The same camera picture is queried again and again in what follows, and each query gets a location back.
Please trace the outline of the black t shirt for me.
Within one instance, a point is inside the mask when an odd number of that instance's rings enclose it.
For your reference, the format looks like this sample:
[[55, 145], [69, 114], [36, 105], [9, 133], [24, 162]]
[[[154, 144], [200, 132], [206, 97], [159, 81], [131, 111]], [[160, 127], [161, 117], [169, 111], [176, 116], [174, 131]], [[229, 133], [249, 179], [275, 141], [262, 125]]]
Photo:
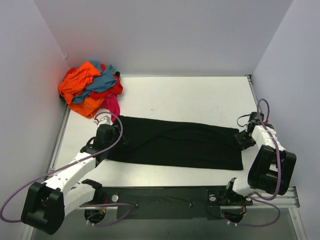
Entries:
[[123, 138], [107, 154], [112, 161], [230, 171], [244, 168], [234, 137], [239, 132], [236, 128], [122, 115], [113, 125], [123, 126]]

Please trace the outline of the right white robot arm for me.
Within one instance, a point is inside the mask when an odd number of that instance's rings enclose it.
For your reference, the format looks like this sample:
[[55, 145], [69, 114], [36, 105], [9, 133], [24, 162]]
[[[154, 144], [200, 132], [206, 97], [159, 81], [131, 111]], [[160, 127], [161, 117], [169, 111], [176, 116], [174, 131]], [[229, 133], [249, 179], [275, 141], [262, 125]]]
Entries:
[[223, 199], [229, 205], [254, 194], [270, 194], [270, 197], [263, 197], [268, 201], [283, 196], [287, 193], [297, 161], [297, 156], [280, 144], [274, 127], [260, 122], [263, 113], [252, 112], [247, 117], [245, 129], [234, 138], [242, 150], [256, 145], [259, 151], [247, 177], [234, 177], [226, 186]]

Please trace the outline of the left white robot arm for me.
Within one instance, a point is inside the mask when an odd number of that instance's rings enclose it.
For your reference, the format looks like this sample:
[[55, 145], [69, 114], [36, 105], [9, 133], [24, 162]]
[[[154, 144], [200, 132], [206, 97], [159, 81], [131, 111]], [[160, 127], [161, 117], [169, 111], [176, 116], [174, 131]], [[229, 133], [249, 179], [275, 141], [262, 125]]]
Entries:
[[96, 135], [68, 165], [55, 170], [44, 182], [32, 183], [21, 222], [52, 235], [73, 210], [85, 205], [95, 208], [106, 205], [102, 184], [83, 177], [106, 159], [108, 151], [121, 141], [122, 135], [123, 125], [100, 125]]

